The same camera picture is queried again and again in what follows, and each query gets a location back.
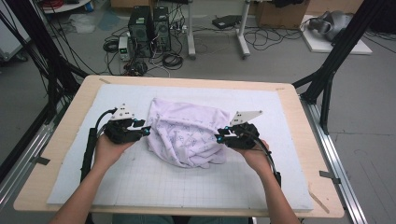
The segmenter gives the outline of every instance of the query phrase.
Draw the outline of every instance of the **computer tower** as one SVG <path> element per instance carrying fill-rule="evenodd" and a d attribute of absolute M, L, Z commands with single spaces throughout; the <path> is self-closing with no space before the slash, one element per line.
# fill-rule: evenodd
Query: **computer tower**
<path fill-rule="evenodd" d="M 152 50 L 155 45 L 150 46 L 150 41 L 140 41 L 136 43 L 136 58 L 150 58 L 152 56 Z"/>
<path fill-rule="evenodd" d="M 168 7 L 155 7 L 152 11 L 157 49 L 171 50 Z"/>
<path fill-rule="evenodd" d="M 132 8 L 128 29 L 131 38 L 137 42 L 151 41 L 154 38 L 154 24 L 149 6 L 136 6 Z"/>

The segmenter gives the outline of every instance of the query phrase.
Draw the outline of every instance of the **cutting mat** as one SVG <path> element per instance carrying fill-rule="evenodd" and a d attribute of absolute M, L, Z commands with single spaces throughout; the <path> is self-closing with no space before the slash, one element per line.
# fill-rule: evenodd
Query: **cutting mat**
<path fill-rule="evenodd" d="M 244 91 L 131 85 L 103 85 L 62 164 L 48 203 L 64 203 L 78 186 L 88 131 L 99 116 L 123 103 L 137 119 L 146 119 L 153 98 L 236 111 L 262 110 L 251 122 L 271 146 L 282 189 L 295 211 L 309 211 L 308 193 L 282 104 L 275 91 Z M 104 117 L 102 124 L 108 121 Z M 145 139 L 122 155 L 106 173 L 95 197 L 98 205 L 148 207 L 267 209 L 262 183 L 245 160 L 231 149 L 227 161 L 209 169 L 185 169 L 148 151 Z"/>

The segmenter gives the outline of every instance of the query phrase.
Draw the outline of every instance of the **human hand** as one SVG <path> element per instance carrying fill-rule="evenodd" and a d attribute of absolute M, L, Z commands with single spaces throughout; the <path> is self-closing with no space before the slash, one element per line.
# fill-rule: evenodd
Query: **human hand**
<path fill-rule="evenodd" d="M 102 134 L 96 142 L 95 161 L 92 169 L 107 171 L 120 158 L 122 153 L 133 144 L 134 142 L 114 144 L 105 134 Z"/>
<path fill-rule="evenodd" d="M 262 140 L 265 146 L 269 150 L 268 144 Z M 235 151 L 239 152 L 244 158 L 247 164 L 254 170 L 256 173 L 262 172 L 271 172 L 271 166 L 268 162 L 267 156 L 262 151 L 260 146 L 256 145 L 252 149 L 238 149 L 234 148 Z"/>

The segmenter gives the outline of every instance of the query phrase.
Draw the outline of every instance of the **concrete floor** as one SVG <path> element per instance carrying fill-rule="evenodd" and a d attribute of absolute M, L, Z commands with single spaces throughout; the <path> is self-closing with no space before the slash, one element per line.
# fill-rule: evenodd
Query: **concrete floor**
<path fill-rule="evenodd" d="M 71 14 L 85 13 L 83 9 L 61 13 L 65 20 Z M 106 70 L 104 39 L 127 20 L 117 17 L 106 4 L 91 13 L 97 27 L 92 34 L 67 34 L 71 47 L 94 71 Z M 200 18 L 195 24 L 211 27 L 212 17 Z M 253 18 L 248 25 L 254 26 Z M 375 41 L 396 50 L 396 42 L 373 37 Z M 184 37 L 181 55 L 187 56 Z M 395 134 L 396 112 L 393 96 L 396 95 L 395 54 L 377 44 L 362 39 L 371 48 L 370 56 L 349 55 L 333 81 L 329 131 L 349 181 L 358 197 L 369 223 L 395 223 L 396 176 L 393 163 L 396 160 Z M 170 77 L 244 80 L 258 82 L 292 83 L 318 70 L 327 53 L 312 53 L 302 38 L 285 39 L 271 48 L 258 51 L 249 46 L 251 56 L 241 58 L 241 50 L 233 34 L 195 33 L 197 59 L 185 59 L 182 68 L 170 71 Z M 121 71 L 116 56 L 110 65 L 114 73 Z M 84 65 L 81 68 L 89 72 Z M 162 69 L 153 69 L 148 77 L 168 77 Z M 0 162 L 15 146 L 47 101 L 38 71 L 30 60 L 27 63 L 9 62 L 0 67 Z M 43 223 L 50 213 L 25 213 L 12 208 L 19 190 L 8 200 L 0 212 L 1 223 Z M 109 223 L 109 215 L 95 215 L 97 223 Z M 261 218 L 260 224 L 269 223 Z M 340 219 L 310 218 L 304 223 L 349 223 L 348 217 Z"/>

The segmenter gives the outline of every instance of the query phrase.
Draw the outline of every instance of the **white cloth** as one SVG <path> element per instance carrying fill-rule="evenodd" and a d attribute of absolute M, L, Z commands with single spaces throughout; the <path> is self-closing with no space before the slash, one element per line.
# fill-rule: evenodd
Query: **white cloth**
<path fill-rule="evenodd" d="M 226 146 L 218 144 L 214 134 L 229 123 L 229 117 L 228 112 L 214 107 L 155 98 L 148 113 L 149 150 L 164 161 L 185 168 L 224 163 Z"/>

